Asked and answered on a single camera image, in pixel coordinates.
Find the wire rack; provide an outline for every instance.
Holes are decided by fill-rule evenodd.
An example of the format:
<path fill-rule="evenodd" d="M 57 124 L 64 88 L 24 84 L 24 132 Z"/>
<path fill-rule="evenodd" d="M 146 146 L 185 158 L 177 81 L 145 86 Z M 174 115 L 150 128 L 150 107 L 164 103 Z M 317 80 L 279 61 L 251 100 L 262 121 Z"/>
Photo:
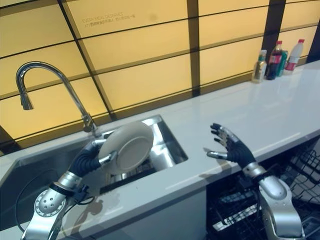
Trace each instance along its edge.
<path fill-rule="evenodd" d="M 306 239 L 320 239 L 320 156 L 314 150 L 299 150 L 287 163 L 268 170 L 290 186 Z M 207 201 L 208 239 L 267 240 L 257 187 L 242 174 L 228 182 L 227 190 Z"/>

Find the white countertop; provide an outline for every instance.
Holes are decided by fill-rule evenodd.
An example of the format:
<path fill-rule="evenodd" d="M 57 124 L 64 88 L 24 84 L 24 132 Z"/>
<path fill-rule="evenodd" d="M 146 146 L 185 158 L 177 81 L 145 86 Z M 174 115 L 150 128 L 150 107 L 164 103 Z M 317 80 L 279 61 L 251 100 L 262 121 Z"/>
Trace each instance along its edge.
<path fill-rule="evenodd" d="M 320 61 L 316 61 L 273 81 L 244 82 L 105 124 L 101 128 L 108 130 L 160 114 L 188 160 L 105 193 L 90 205 L 74 207 L 63 228 L 67 234 L 79 231 L 85 238 L 239 171 L 235 163 L 206 156 L 203 147 L 224 150 L 213 141 L 213 122 L 233 131 L 262 161 L 320 135 L 319 106 Z M 0 177 L 19 157 L 86 135 L 78 132 L 2 156 Z M 21 235 L 12 227 L 1 231 L 0 239 Z"/>

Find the bottle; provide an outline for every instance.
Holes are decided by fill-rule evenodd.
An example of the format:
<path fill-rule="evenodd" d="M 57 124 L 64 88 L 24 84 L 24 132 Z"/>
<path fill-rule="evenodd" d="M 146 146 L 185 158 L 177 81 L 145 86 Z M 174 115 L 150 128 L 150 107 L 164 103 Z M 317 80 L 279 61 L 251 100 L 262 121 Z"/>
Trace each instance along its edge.
<path fill-rule="evenodd" d="M 265 75 L 265 78 L 268 80 L 273 80 L 276 78 L 277 67 L 278 64 L 281 62 L 282 57 L 281 44 L 282 41 L 276 41 L 275 48 L 271 52 L 268 69 Z"/>
<path fill-rule="evenodd" d="M 299 39 L 298 43 L 294 46 L 290 53 L 290 57 L 288 59 L 288 62 L 285 65 L 285 70 L 287 71 L 293 71 L 299 61 L 299 58 L 301 56 L 302 50 L 304 49 L 304 39 Z"/>
<path fill-rule="evenodd" d="M 266 63 L 267 50 L 261 50 L 259 53 L 258 61 L 253 67 L 251 80 L 254 83 L 261 83 L 264 79 L 267 63 Z"/>
<path fill-rule="evenodd" d="M 282 74 L 284 73 L 287 57 L 288 57 L 288 51 L 282 51 L 281 62 L 279 63 L 279 65 L 276 69 L 276 76 L 277 77 L 281 77 Z"/>

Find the robotic hand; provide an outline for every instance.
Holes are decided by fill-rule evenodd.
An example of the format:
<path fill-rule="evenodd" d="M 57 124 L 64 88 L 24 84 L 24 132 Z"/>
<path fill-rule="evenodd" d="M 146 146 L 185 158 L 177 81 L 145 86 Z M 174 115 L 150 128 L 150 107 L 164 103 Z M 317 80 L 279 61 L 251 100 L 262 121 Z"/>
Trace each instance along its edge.
<path fill-rule="evenodd" d="M 214 140 L 224 146 L 227 152 L 205 149 L 206 155 L 238 163 L 244 174 L 258 184 L 262 217 L 268 239 L 305 239 L 301 219 L 292 205 L 289 186 L 260 166 L 249 148 L 229 129 L 217 123 L 213 123 L 210 127 L 211 132 L 219 137 Z"/>
<path fill-rule="evenodd" d="M 57 182 L 36 198 L 33 217 L 21 240 L 55 240 L 61 229 L 66 211 L 87 196 L 87 186 L 79 187 L 82 178 L 89 172 L 117 158 L 116 151 L 98 159 L 100 147 L 105 139 L 88 143 L 75 157 L 68 171 Z"/>

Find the faucet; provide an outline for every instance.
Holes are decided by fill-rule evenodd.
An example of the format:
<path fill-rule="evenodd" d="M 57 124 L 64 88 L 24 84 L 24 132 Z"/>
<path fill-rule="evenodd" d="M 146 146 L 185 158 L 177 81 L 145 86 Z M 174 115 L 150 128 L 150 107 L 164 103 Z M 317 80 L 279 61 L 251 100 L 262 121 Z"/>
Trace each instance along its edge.
<path fill-rule="evenodd" d="M 32 110 L 34 108 L 28 96 L 28 92 L 24 82 L 26 72 L 33 68 L 42 68 L 42 69 L 49 70 L 50 72 L 53 72 L 55 75 L 57 75 L 60 78 L 60 80 L 63 82 L 64 86 L 66 87 L 67 91 L 69 92 L 70 96 L 72 97 L 75 105 L 78 107 L 78 109 L 81 112 L 81 115 L 82 115 L 81 118 L 84 122 L 83 130 L 86 133 L 92 132 L 92 134 L 95 137 L 98 137 L 97 125 L 95 124 L 90 114 L 86 111 L 85 107 L 81 103 L 79 97 L 77 96 L 74 88 L 71 86 L 67 77 L 59 69 L 57 69 L 56 67 L 48 63 L 41 62 L 41 61 L 30 61 L 23 64 L 16 72 L 15 80 L 20 93 L 21 105 L 23 106 L 23 109 Z"/>

